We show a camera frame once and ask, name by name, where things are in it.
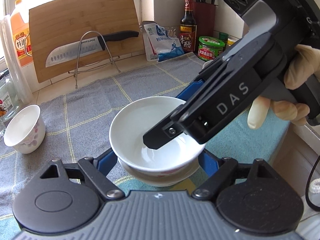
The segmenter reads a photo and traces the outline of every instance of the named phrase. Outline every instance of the cooking wine bottle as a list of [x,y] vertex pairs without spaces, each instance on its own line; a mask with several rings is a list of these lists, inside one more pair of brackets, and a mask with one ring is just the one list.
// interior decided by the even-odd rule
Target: cooking wine bottle
[[185,0],[184,17],[180,21],[180,43],[185,53],[194,52],[196,48],[197,24],[193,15],[193,0]]

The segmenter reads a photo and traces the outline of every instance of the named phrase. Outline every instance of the gray ribbed surface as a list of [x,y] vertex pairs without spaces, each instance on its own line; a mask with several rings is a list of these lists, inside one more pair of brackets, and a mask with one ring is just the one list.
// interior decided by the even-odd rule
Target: gray ribbed surface
[[[125,200],[109,202],[90,225],[63,236],[34,236],[22,232],[16,240],[259,240],[235,232],[208,202],[186,192],[133,191]],[[302,240],[296,233],[265,237]]]

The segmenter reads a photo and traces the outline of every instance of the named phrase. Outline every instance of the santoku knife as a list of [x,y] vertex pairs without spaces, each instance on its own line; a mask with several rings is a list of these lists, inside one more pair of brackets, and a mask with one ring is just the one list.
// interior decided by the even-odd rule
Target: santoku knife
[[[139,36],[139,32],[136,32],[136,31],[122,31],[122,32],[103,35],[103,38],[105,39],[106,42],[108,42],[108,41],[122,41],[127,38],[134,38],[138,36]],[[105,49],[106,49],[106,46],[104,45],[104,41],[100,36],[82,40],[80,57],[84,57]],[[78,57],[78,52],[79,52],[79,41],[55,48],[53,51],[51,51],[51,53],[47,57],[47,60],[45,62],[45,67],[51,67],[63,62],[76,59]]]

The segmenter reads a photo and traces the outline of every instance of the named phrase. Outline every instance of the plastic wrap roll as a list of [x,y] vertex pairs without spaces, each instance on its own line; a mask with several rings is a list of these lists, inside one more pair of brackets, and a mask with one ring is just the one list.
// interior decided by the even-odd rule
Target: plastic wrap roll
[[19,99],[27,105],[33,100],[33,95],[22,72],[21,65],[12,40],[10,15],[0,21],[0,37],[4,49],[4,59],[10,72]]

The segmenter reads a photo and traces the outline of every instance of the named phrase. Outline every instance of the gloved hand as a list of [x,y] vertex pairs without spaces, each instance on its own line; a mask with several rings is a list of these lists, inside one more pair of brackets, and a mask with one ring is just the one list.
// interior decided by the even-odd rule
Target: gloved hand
[[[320,81],[320,50],[306,45],[297,45],[298,54],[290,62],[290,66],[284,76],[285,87],[291,90],[300,87],[312,74]],[[257,97],[250,108],[248,126],[251,129],[261,127],[271,107],[275,115],[291,121],[295,125],[302,126],[307,123],[306,116],[310,108],[305,104],[292,104],[287,101],[275,102],[268,98]]]

